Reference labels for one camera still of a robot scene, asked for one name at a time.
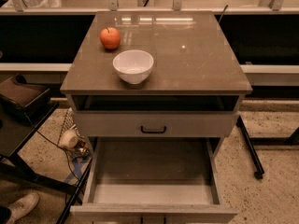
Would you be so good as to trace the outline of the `closed upper drawer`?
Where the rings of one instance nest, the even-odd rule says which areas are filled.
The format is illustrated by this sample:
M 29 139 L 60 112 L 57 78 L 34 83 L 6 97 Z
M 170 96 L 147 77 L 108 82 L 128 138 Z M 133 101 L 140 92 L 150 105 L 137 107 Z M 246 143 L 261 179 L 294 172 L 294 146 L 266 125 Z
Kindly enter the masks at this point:
M 96 112 L 72 113 L 79 133 L 84 137 L 227 137 L 238 113 L 207 112 Z M 167 130 L 163 134 L 140 132 L 140 126 Z

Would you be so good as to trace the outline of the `open middle drawer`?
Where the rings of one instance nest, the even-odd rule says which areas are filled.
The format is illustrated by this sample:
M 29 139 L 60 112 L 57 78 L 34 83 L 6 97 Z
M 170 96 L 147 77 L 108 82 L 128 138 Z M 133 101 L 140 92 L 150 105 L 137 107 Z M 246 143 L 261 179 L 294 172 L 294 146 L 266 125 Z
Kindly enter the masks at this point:
M 98 141 L 81 221 L 226 224 L 236 215 L 221 199 L 207 139 L 115 138 Z

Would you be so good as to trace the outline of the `grey cabinet with brown top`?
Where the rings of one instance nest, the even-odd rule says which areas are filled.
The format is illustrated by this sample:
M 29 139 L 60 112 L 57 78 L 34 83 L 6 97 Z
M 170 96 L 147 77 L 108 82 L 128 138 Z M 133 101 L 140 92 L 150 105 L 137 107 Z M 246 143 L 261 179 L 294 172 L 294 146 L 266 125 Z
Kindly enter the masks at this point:
M 100 41 L 107 27 L 121 34 L 116 49 Z M 139 84 L 112 65 L 131 49 L 154 59 Z M 73 112 L 238 113 L 251 86 L 212 13 L 123 11 L 96 14 L 61 91 Z

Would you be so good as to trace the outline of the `white bowl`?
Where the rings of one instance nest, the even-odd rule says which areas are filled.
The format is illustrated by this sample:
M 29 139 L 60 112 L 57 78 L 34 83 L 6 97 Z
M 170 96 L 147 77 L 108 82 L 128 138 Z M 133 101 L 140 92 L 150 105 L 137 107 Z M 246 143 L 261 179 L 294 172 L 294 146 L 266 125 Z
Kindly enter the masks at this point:
M 129 84 L 139 84 L 150 75 L 154 59 L 144 50 L 131 49 L 119 53 L 112 65 L 120 79 Z

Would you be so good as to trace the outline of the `red apple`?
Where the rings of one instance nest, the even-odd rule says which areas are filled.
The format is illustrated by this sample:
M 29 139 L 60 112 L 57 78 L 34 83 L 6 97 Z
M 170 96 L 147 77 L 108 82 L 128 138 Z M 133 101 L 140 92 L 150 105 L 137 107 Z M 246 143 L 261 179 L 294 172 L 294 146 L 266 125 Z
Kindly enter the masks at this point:
M 121 43 L 121 34 L 114 27 L 103 29 L 99 38 L 105 49 L 116 49 Z

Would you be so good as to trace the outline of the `white round device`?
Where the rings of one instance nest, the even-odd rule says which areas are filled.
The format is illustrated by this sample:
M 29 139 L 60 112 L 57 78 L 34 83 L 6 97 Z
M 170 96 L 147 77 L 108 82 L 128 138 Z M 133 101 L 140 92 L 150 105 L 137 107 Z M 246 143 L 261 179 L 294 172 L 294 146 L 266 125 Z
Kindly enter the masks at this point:
M 64 132 L 62 135 L 59 146 L 65 148 L 73 148 L 78 143 L 78 136 L 74 129 L 70 129 Z

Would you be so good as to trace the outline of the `black stand leg with caster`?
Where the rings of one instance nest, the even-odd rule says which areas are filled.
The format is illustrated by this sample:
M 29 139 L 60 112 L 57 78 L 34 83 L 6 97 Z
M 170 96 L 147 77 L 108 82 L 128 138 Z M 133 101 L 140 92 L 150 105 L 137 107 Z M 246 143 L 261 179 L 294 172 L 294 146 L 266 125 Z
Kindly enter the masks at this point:
M 255 167 L 255 171 L 254 171 L 254 177 L 258 180 L 261 180 L 263 178 L 264 175 L 264 169 L 263 166 L 260 162 L 260 159 L 256 153 L 256 150 L 254 148 L 254 145 L 251 143 L 250 141 L 250 137 L 249 137 L 249 133 L 246 129 L 246 126 L 244 124 L 244 121 L 241 117 L 239 117 L 237 119 L 237 127 L 240 129 L 242 136 L 244 138 L 244 141 L 247 145 L 247 148 L 249 150 L 249 154 L 251 156 L 251 159 L 253 161 L 254 167 Z

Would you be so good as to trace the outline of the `brown padded box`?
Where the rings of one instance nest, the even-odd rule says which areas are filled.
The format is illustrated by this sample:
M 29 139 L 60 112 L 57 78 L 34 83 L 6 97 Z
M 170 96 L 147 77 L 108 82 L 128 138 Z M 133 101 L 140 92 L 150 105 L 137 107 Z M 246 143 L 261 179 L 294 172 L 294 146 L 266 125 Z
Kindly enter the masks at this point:
M 29 84 L 20 74 L 0 83 L 0 104 L 10 114 L 20 119 L 24 119 L 25 116 L 32 117 L 49 101 L 49 88 Z

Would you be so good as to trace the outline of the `black side table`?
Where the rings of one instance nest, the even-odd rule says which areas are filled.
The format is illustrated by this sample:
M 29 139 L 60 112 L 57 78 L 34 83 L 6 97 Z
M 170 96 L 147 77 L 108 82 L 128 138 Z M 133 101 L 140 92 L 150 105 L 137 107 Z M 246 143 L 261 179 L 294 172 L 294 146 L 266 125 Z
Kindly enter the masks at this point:
M 67 194 L 69 199 L 56 222 L 56 224 L 65 224 L 70 214 L 70 207 L 75 202 L 82 203 L 82 200 L 79 198 L 79 193 L 84 185 L 85 175 L 89 172 L 89 169 L 86 169 L 81 176 L 73 175 L 77 183 L 71 185 L 36 173 L 19 155 L 20 150 L 34 136 L 58 106 L 58 103 L 50 102 L 45 108 L 38 111 L 33 118 L 26 120 L 17 120 L 3 109 L 0 109 L 0 156 L 10 162 L 10 164 L 1 163 L 0 169 L 1 173 L 8 177 L 18 178 L 19 180 L 32 183 L 36 186 L 54 189 Z

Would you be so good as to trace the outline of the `white sneaker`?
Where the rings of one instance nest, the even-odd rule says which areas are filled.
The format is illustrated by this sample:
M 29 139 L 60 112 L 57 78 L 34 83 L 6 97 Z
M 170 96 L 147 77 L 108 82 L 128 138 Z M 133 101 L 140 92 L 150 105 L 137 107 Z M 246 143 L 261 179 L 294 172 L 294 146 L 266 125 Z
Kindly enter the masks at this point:
M 14 224 L 17 220 L 25 217 L 39 202 L 39 195 L 35 192 L 29 193 L 8 207 L 9 218 L 5 224 Z

